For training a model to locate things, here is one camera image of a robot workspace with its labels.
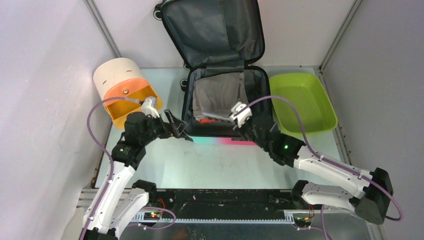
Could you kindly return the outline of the lime green plastic tray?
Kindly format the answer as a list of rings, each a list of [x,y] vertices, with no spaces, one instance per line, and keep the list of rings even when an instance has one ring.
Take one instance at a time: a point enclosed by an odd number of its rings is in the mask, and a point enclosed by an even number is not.
[[[273,96],[292,103],[308,136],[330,132],[338,125],[331,100],[314,74],[293,72],[274,75],[269,79],[269,87]],[[301,127],[292,108],[275,98],[272,105],[279,129],[284,134],[301,137]]]

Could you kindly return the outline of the cream orange cylindrical container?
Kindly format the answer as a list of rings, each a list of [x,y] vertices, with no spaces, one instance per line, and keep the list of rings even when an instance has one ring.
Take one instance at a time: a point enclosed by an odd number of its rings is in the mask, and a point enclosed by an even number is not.
[[[114,58],[101,64],[94,71],[93,82],[102,100],[124,97],[143,101],[148,97],[155,97],[157,99],[155,108],[159,110],[163,107],[161,97],[147,81],[138,65],[129,58]],[[103,105],[114,126],[120,130],[124,129],[128,114],[141,111],[139,104],[122,99],[107,101]]]

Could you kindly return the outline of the pink teal cartoon suitcase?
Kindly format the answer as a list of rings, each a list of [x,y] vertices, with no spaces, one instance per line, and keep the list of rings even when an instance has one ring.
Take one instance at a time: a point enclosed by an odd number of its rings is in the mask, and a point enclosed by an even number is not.
[[[195,82],[239,73],[247,100],[271,93],[269,77],[256,66],[265,52],[259,4],[256,0],[164,0],[153,10],[189,70],[180,81],[184,92],[181,118],[187,140],[196,144],[250,146],[229,122],[200,123],[194,117]]]

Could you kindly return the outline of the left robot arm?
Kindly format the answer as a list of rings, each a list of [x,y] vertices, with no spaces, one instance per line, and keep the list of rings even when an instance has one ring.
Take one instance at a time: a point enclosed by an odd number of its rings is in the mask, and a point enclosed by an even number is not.
[[[118,202],[146,155],[148,144],[157,139],[186,138],[188,123],[177,119],[168,109],[164,112],[167,122],[161,116],[143,112],[127,116],[121,138],[106,153],[110,159],[109,173],[84,214],[81,240],[117,240],[142,208],[156,206],[156,184],[144,180],[136,181],[123,203]]]

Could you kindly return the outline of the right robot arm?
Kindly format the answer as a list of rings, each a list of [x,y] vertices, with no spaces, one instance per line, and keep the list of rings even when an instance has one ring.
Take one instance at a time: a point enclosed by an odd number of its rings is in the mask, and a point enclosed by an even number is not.
[[[233,129],[268,153],[275,163],[313,173],[332,183],[297,181],[290,194],[295,208],[304,209],[308,205],[339,207],[376,225],[388,219],[393,186],[386,170],[379,167],[372,171],[360,169],[310,151],[304,141],[281,133],[270,116],[238,115],[234,122]]]

